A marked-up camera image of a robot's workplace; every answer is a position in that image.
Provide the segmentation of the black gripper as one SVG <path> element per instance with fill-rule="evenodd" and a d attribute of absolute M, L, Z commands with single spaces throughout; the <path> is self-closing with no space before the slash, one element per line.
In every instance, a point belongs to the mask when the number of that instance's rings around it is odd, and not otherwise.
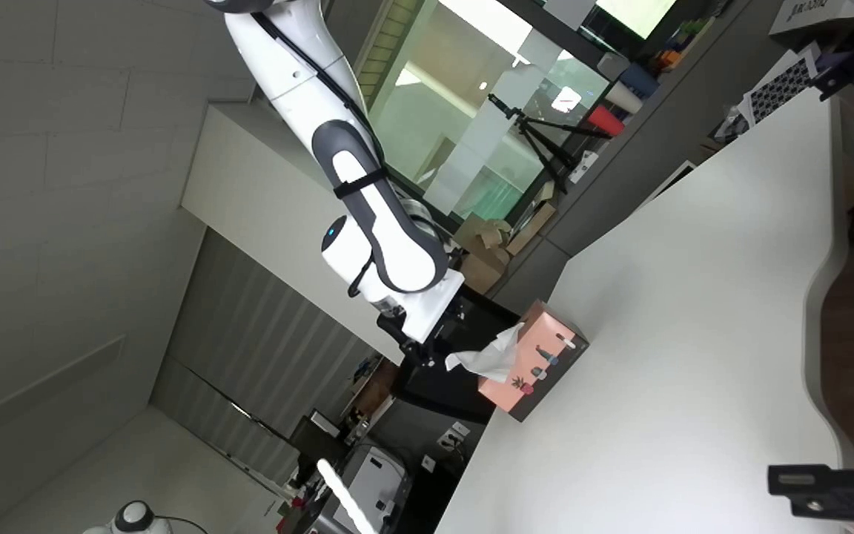
<path fill-rule="evenodd" d="M 393 395 L 439 417 L 491 417 L 492 405 L 477 393 L 477 374 L 446 369 L 459 350 L 483 350 L 516 314 L 477 291 L 459 291 L 428 341 L 405 334 L 405 313 L 381 313 L 376 326 L 400 347 L 405 362 Z"/>

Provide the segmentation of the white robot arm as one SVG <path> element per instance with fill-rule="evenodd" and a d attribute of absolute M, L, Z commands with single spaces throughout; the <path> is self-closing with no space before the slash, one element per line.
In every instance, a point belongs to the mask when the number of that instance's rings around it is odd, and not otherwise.
<path fill-rule="evenodd" d="M 400 350 L 396 395 L 451 420 L 488 424 L 497 405 L 468 356 L 497 347 L 520 317 L 477 294 L 464 249 L 414 196 L 396 188 L 365 95 L 322 0 L 204 0 L 227 25 L 268 105 L 310 151 L 344 215 L 325 233 L 322 260 L 350 300 Z"/>

